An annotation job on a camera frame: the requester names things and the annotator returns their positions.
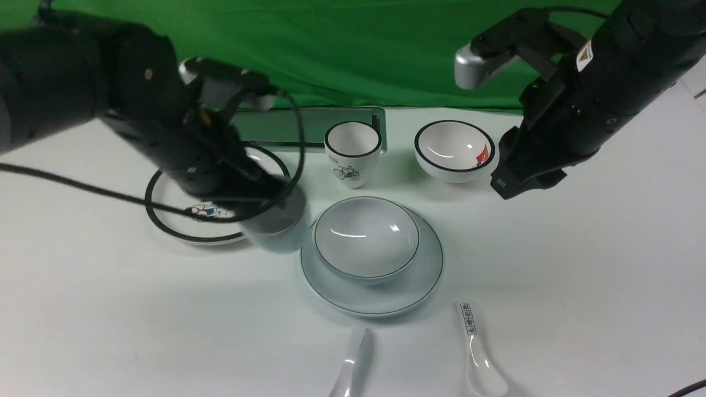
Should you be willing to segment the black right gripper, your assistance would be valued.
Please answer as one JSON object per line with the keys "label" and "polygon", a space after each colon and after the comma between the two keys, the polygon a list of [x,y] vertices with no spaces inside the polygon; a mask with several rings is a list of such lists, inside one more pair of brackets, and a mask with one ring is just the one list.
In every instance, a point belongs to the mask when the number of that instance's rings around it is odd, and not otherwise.
{"label": "black right gripper", "polygon": [[580,153],[558,139],[540,143],[525,126],[504,133],[498,151],[499,163],[491,174],[491,187],[504,200],[557,186],[567,176],[563,169],[583,163],[598,152],[592,149]]}

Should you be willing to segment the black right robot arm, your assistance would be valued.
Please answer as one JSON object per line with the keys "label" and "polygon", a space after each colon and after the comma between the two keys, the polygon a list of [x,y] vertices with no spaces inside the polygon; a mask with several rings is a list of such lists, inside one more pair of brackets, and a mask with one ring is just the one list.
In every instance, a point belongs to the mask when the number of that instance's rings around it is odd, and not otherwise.
{"label": "black right robot arm", "polygon": [[557,70],[520,96],[491,187],[505,200],[557,186],[704,56],[703,1],[622,1]]}

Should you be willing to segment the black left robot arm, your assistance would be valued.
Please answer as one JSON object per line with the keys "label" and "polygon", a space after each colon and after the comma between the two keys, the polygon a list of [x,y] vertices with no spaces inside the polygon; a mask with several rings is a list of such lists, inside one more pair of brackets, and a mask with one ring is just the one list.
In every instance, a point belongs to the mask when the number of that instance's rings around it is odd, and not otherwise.
{"label": "black left robot arm", "polygon": [[290,192],[247,156],[231,120],[279,90],[255,71],[201,58],[180,66],[168,37],[45,1],[2,30],[2,153],[99,120],[186,191],[230,206]]}

